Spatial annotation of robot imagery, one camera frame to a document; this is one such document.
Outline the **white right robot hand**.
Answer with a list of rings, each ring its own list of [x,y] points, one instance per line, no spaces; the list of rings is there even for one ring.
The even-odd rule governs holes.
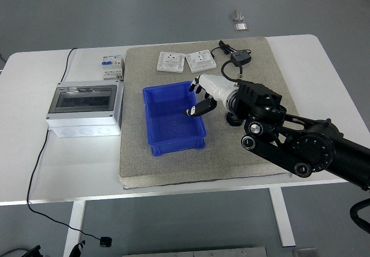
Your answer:
[[[200,75],[193,80],[189,91],[195,91],[195,93],[198,94],[202,90],[205,90],[205,99],[185,110],[183,112],[184,115],[190,117],[202,116],[214,110],[218,102],[221,102],[230,113],[235,113],[233,104],[238,88],[233,82],[227,80],[223,76]]]

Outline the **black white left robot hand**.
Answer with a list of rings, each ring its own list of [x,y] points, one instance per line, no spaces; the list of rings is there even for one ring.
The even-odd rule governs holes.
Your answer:
[[[69,254],[69,257],[80,257],[83,247],[85,246],[85,241],[82,240],[78,242],[71,250],[71,253]]]

